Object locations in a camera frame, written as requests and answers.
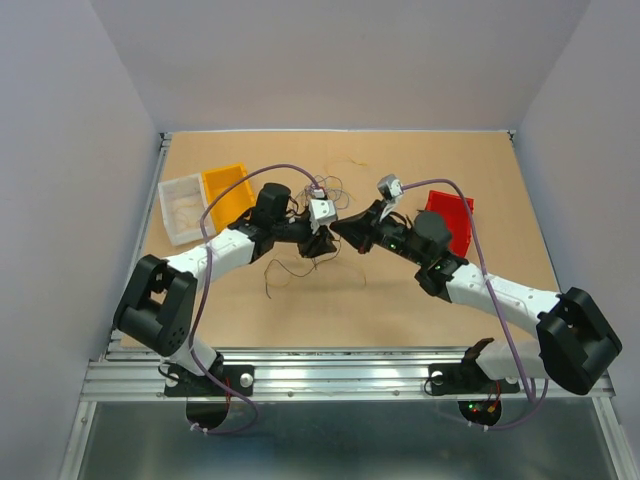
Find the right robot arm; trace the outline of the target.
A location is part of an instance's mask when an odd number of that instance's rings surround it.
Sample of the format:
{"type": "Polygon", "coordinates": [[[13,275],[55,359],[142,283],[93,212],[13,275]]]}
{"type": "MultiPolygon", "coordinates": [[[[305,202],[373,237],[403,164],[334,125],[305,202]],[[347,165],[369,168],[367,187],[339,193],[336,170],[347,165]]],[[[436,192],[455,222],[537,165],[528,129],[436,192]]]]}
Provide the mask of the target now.
{"type": "Polygon", "coordinates": [[[516,326],[530,340],[485,339],[460,366],[463,384],[482,390],[497,379],[551,380],[587,394],[622,351],[622,343],[593,298],[572,287],[538,290],[485,273],[449,248],[445,220],[421,211],[400,221],[374,202],[364,212],[333,222],[331,230],[359,253],[379,246],[416,265],[415,279],[430,296],[494,315],[503,328],[516,326]]]}

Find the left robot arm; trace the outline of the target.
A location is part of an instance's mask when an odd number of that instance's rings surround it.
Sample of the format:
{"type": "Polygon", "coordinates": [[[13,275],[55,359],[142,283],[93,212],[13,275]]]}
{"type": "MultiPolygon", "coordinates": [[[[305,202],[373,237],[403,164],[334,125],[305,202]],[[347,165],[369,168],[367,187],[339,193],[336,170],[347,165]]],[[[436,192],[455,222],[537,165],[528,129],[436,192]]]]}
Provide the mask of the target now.
{"type": "Polygon", "coordinates": [[[337,218],[322,188],[310,192],[304,210],[291,213],[288,187],[267,183],[254,206],[212,239],[168,258],[142,257],[115,310],[115,329],[188,372],[199,393],[230,392],[223,357],[196,336],[211,284],[250,265],[276,243],[291,243],[304,258],[336,252],[328,226],[337,218]]]}

